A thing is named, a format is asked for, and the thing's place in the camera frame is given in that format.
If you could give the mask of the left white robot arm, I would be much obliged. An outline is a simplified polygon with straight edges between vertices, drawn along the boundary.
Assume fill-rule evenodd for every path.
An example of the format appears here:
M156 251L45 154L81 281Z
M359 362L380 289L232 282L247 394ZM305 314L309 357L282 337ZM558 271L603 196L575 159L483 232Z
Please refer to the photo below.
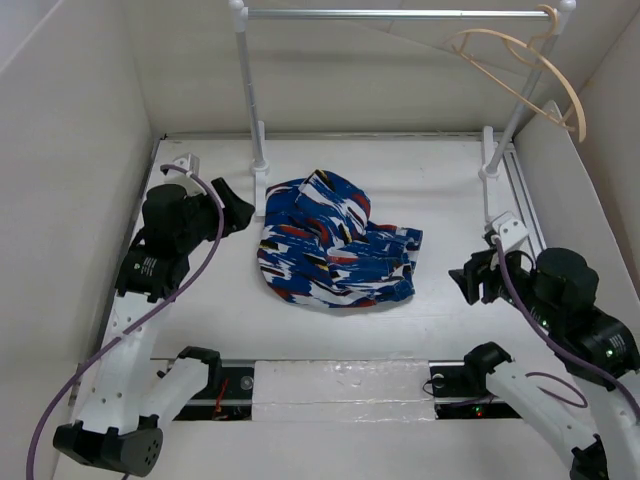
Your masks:
M156 385L151 354L171 304L204 269L190 254L203 242L248 227L254 207L223 178L196 181L194 193L178 182L148 190L142 226L122 260L115 285L104 354L78 417L57 427L53 446L77 463L145 477L158 461L164 430L196 394L222 387L217 351L187 346Z

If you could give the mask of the blue patterned trousers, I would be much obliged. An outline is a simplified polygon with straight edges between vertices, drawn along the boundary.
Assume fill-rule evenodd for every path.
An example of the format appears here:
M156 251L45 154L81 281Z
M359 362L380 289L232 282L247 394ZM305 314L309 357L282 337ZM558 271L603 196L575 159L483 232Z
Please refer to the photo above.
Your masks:
M266 191L257 249L267 285L284 301L315 308L368 308L415 293L419 229L376 224L365 191L317 169Z

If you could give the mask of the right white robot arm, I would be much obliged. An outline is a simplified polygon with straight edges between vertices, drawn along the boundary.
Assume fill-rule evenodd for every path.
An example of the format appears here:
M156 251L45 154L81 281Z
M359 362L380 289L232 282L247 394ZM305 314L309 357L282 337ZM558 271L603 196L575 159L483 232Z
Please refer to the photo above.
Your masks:
M521 265L526 253L501 246L476 252L450 271L466 302L501 299L516 308L563 364L574 407L588 409L587 426L566 409L569 400L539 385L549 373L521 369L495 342L463 358L463 409L491 398L509 406L554 450L572 479L639 476L639 348L629 328L595 304L599 276L578 253L548 248Z

